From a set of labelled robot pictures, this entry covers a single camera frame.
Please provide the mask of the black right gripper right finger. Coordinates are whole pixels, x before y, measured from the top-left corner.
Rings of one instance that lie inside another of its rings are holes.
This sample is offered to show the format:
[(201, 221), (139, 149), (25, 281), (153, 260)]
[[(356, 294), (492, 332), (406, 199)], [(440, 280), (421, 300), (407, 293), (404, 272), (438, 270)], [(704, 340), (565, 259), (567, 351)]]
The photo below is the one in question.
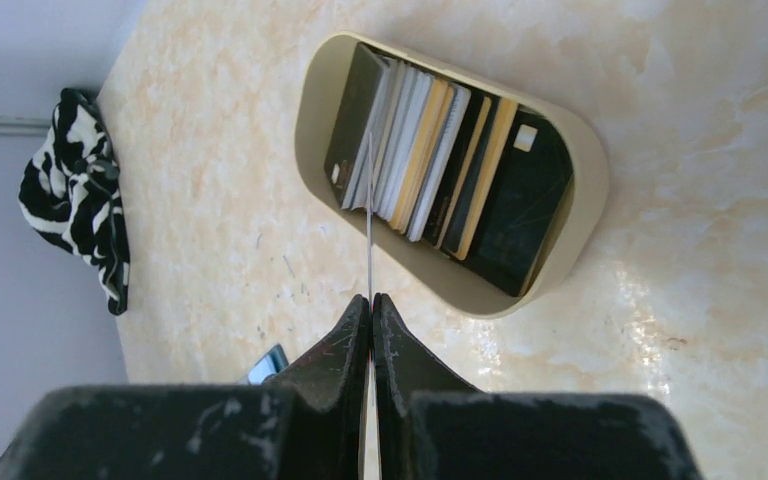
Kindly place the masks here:
[(669, 410), (636, 394), (484, 392), (407, 328), (371, 314), (385, 479), (698, 479)]

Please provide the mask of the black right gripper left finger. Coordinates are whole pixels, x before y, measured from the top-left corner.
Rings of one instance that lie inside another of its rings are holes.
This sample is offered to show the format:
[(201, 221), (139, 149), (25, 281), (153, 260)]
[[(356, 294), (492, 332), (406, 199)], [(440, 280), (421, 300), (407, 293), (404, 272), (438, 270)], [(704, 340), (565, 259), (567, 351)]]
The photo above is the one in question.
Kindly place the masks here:
[(75, 386), (31, 410), (0, 479), (358, 479), (370, 305), (260, 385)]

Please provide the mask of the teal leather card holder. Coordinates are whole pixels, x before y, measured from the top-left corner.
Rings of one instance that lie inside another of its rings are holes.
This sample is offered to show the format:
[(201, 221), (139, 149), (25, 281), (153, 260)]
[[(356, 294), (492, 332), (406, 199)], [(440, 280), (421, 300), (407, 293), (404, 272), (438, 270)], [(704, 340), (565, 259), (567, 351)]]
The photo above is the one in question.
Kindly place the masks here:
[(244, 375), (242, 382), (246, 385), (261, 385), (288, 366), (289, 362), (283, 347), (275, 344)]

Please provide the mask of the silver white card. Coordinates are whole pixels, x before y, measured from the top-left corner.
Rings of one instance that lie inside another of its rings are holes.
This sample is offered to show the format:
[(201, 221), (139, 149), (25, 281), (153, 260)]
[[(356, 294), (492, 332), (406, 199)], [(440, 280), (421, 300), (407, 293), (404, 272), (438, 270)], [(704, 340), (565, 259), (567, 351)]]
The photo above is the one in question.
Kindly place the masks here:
[(365, 200), (365, 220), (366, 220), (366, 260), (367, 260), (367, 297), (369, 301), (370, 309), (374, 306), (374, 262), (373, 262), (373, 235), (372, 235), (372, 219), (374, 213), (374, 147), (375, 142), (371, 132), (367, 132), (367, 154), (366, 154), (366, 167), (367, 167), (367, 183), (366, 183), (366, 200)]

